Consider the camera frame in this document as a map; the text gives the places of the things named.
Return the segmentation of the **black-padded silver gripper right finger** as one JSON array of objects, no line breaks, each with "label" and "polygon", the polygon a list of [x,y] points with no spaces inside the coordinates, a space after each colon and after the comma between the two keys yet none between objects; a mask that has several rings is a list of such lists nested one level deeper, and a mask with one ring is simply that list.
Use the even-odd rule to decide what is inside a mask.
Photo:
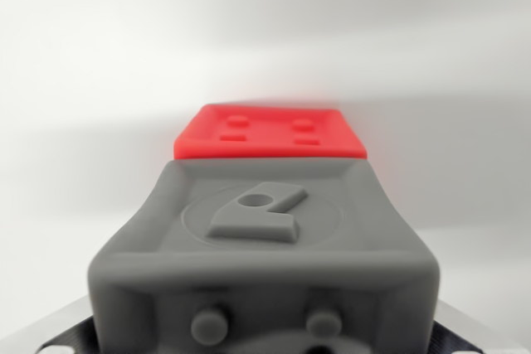
[{"label": "black-padded silver gripper right finger", "polygon": [[439,299],[429,352],[530,353],[530,350]]}]

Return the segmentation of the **black-padded silver gripper left finger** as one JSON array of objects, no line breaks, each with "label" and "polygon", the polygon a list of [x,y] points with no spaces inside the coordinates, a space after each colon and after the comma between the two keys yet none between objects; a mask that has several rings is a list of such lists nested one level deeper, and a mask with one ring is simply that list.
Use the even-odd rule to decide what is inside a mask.
[{"label": "black-padded silver gripper left finger", "polygon": [[30,324],[1,340],[1,353],[38,353],[48,346],[68,346],[75,353],[97,353],[98,343],[88,297]]}]

